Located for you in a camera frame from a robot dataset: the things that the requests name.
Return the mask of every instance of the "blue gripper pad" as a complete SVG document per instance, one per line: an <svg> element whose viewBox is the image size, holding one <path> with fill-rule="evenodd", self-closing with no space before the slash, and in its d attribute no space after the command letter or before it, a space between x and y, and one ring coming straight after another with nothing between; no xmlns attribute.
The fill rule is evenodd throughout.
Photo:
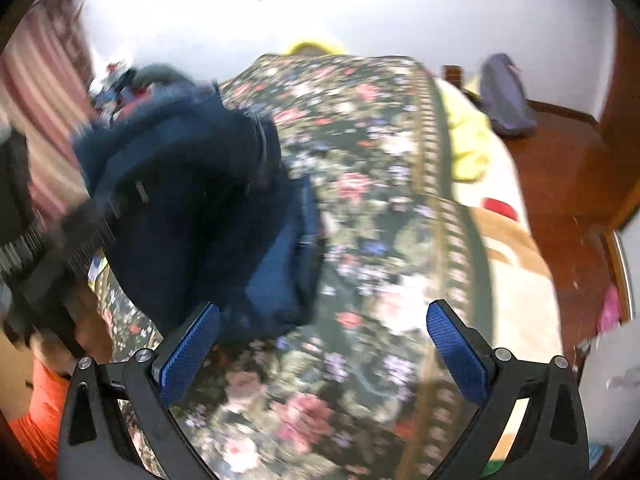
<svg viewBox="0 0 640 480"><path fill-rule="evenodd" d="M486 369L460 333L466 329L464 323L450 307L447 314L433 301L427 310L427 331L462 396L482 406L488 397ZM455 316L460 330L450 316Z"/></svg>
<svg viewBox="0 0 640 480"><path fill-rule="evenodd" d="M158 393L164 407L168 408L184 397L200 364L218 339L220 324L220 311L210 304L160 370Z"/></svg>

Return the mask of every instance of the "bed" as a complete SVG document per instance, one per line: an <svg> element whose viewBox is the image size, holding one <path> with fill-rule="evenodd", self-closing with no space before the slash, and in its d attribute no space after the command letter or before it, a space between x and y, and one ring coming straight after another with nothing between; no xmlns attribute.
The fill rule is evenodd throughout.
<svg viewBox="0 0 640 480"><path fill-rule="evenodd" d="M426 333L436 298L520 359L561 353L513 161L491 134L483 176L453 181L441 87L404 57L276 55L220 85L227 106L272 114L291 171L314 177L329 235L316 320L275 341L213 347L171 408L220 478L428 477L473 413ZM510 204L517 221L483 198ZM116 360L158 344L108 267L95 290ZM122 409L143 463L162 474Z"/></svg>

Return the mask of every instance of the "purple backpack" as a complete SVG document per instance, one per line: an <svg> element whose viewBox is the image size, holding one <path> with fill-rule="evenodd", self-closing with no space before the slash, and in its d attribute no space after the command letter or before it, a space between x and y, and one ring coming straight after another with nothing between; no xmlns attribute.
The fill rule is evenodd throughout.
<svg viewBox="0 0 640 480"><path fill-rule="evenodd" d="M527 103L518 69L506 54L493 54L482 65L478 107L502 137L531 135L538 124Z"/></svg>

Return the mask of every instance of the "human hand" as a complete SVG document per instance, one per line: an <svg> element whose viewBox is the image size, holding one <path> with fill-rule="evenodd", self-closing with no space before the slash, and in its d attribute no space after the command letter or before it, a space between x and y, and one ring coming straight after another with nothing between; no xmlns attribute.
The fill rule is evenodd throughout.
<svg viewBox="0 0 640 480"><path fill-rule="evenodd" d="M113 344L107 324L98 313L97 298L92 290L87 284L79 283L63 303L76 321L76 341L98 364L109 363L113 357ZM71 375L76 368L76 359L53 334L34 333L30 346L38 361L58 375Z"/></svg>

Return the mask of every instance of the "person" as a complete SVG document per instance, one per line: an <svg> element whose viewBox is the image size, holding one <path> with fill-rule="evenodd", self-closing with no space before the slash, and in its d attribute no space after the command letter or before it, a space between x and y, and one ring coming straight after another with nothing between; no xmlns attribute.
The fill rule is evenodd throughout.
<svg viewBox="0 0 640 480"><path fill-rule="evenodd" d="M86 354L99 364L110 362L113 344L107 325L98 313L95 294L88 285L77 285L65 305L76 320L76 341ZM37 332L30 338L30 347L34 364L29 411L8 423L40 475L53 480L57 478L60 420L76 359L60 340Z"/></svg>

